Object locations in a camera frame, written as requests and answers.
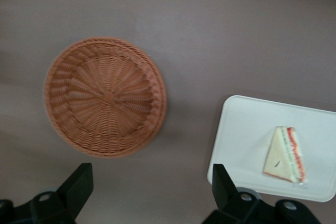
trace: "round wicker basket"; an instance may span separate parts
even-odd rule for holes
[[[74,148],[97,157],[122,157],[159,131],[166,91],[154,62],[117,38],[97,37],[67,48],[51,65],[45,105]]]

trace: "white plastic tray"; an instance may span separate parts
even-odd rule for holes
[[[295,127],[307,186],[262,173],[276,126]],[[234,95],[223,106],[208,170],[223,164],[237,187],[285,197],[328,201],[336,194],[336,113]]]

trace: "table surface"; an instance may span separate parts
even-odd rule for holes
[[[225,99],[336,111],[335,10],[335,0],[0,0],[0,198],[22,204],[91,162],[78,223],[202,223],[216,207],[206,174]],[[52,61],[93,36],[135,44],[165,80],[164,125],[128,157],[73,149],[44,109]],[[335,198],[302,202],[334,223]]]

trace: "metal screw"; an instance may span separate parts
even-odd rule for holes
[[[252,198],[251,198],[251,196],[249,194],[241,194],[240,197],[244,201],[251,201],[252,200]]]
[[[296,210],[296,206],[292,202],[285,201],[284,206],[289,210]]]
[[[39,201],[45,201],[51,197],[51,193],[43,194],[40,198]]]

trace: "woven basket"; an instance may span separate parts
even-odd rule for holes
[[[89,38],[52,64],[45,105],[56,131],[74,148],[97,157],[122,157],[159,131],[166,91],[154,62],[116,38]]]

